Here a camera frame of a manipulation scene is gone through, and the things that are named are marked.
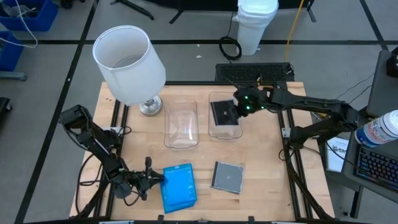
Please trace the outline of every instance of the white bucket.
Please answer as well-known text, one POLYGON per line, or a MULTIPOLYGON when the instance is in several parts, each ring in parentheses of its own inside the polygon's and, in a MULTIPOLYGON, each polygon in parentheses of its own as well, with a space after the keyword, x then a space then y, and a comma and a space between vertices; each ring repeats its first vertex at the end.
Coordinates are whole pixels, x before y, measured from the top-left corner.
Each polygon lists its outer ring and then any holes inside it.
POLYGON ((239 0, 238 42, 242 47, 242 55, 256 53, 264 30, 276 15, 278 0, 239 0))
POLYGON ((138 27, 105 31, 94 43, 93 56, 112 95, 128 106, 153 98, 166 81, 148 35, 138 27))

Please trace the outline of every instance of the transparent box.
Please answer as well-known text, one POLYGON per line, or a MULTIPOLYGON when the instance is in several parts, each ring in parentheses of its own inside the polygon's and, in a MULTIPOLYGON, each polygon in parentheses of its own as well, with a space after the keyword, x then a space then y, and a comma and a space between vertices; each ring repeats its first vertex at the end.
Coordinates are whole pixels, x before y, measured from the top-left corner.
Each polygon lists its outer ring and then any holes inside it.
POLYGON ((173 150, 194 149, 199 143, 198 112, 195 100, 164 103, 164 144, 173 150))
POLYGON ((238 102, 233 97, 233 92, 211 92, 209 94, 209 120, 208 120, 208 134, 217 139, 237 139, 243 135, 241 120, 238 119, 239 125, 216 125, 211 109, 211 102, 233 100, 234 104, 238 102))

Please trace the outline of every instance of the blue crate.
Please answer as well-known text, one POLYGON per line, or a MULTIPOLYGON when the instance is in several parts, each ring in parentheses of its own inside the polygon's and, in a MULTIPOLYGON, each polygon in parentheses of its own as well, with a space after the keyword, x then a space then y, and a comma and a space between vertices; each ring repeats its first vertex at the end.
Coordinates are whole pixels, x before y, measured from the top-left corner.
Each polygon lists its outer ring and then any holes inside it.
MULTIPOLYGON (((3 0, 3 3, 12 7, 16 6, 15 0, 3 0)), ((40 12, 35 18, 24 17, 24 21, 31 31, 48 31, 58 13, 56 5, 51 0, 18 0, 19 5, 27 7, 40 6, 40 12)), ((2 23, 9 30, 26 30, 21 19, 18 17, 0 16, 2 23)))
MULTIPOLYGON (((0 31, 0 37, 12 43, 21 44, 11 33, 11 31, 0 31)), ((22 46, 16 46, 0 40, 4 46, 0 50, 0 71, 12 72, 17 65, 19 56, 24 49, 22 46)))
POLYGON ((191 164, 163 169, 165 181, 160 184, 165 213, 192 207, 197 201, 191 164))

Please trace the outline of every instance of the gray floor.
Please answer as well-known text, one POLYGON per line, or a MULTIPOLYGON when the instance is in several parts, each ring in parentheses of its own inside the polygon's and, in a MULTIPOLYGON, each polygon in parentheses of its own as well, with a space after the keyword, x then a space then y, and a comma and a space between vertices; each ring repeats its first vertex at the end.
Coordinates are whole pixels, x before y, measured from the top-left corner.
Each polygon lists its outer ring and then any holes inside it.
MULTIPOLYGON (((71 10, 60 9, 48 32, 35 32, 40 40, 79 40, 91 5, 75 1, 71 10)), ((150 21, 121 4, 99 1, 88 40, 95 40, 103 31, 118 25, 135 25, 144 29, 152 40, 219 39, 228 31, 230 12, 184 12, 175 24, 169 20, 175 9, 162 8, 135 0, 155 17, 150 21)), ((374 20, 385 40, 398 40, 398 4, 396 0, 366 0, 374 20)), ((280 10, 266 29, 264 40, 285 40, 296 10, 280 10)), ((317 0, 313 5, 317 18, 312 23, 303 11, 297 23, 294 40, 377 40, 357 0, 317 0)), ((237 23, 231 36, 236 37, 237 23)), ((26 32, 15 32, 20 39, 31 39, 26 32)), ((24 49, 16 70, 26 72, 26 82, 0 80, 0 96, 11 98, 14 110, 0 130, 0 217, 1 223, 13 223, 32 174, 37 156, 52 119, 65 77, 77 45, 40 44, 36 49, 24 49)), ((155 45, 166 67, 168 80, 214 80, 215 65, 228 63, 218 45, 155 45)), ((238 62, 281 62, 284 45, 260 45, 255 55, 238 62)), ((233 51, 233 46, 226 46, 233 51)), ((92 45, 85 45, 64 104, 85 105, 95 109, 103 78, 95 65, 92 45)), ((304 82, 307 94, 334 98, 374 72, 380 45, 292 45, 289 62, 295 69, 295 79, 304 82)), ((342 97, 350 100, 371 80, 357 86, 342 97)), ((352 103, 355 108, 366 105, 369 91, 352 103)), ((59 127, 55 130, 25 222, 67 218, 83 151, 76 148, 59 127)), ((359 218, 345 217, 353 191, 328 181, 336 217, 342 220, 371 223, 395 223, 398 205, 365 190, 359 218)))

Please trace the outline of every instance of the white paper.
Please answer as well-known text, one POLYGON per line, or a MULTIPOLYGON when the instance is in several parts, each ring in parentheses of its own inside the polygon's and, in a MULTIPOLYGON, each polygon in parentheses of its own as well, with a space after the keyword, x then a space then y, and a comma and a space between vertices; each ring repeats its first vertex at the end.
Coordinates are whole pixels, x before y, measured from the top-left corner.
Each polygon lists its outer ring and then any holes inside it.
MULTIPOLYGON (((341 157, 346 157, 348 140, 341 138, 332 138, 328 141, 330 147, 341 157)), ((330 148, 326 145, 326 169, 333 172, 341 172, 344 164, 344 160, 338 157, 330 148)))

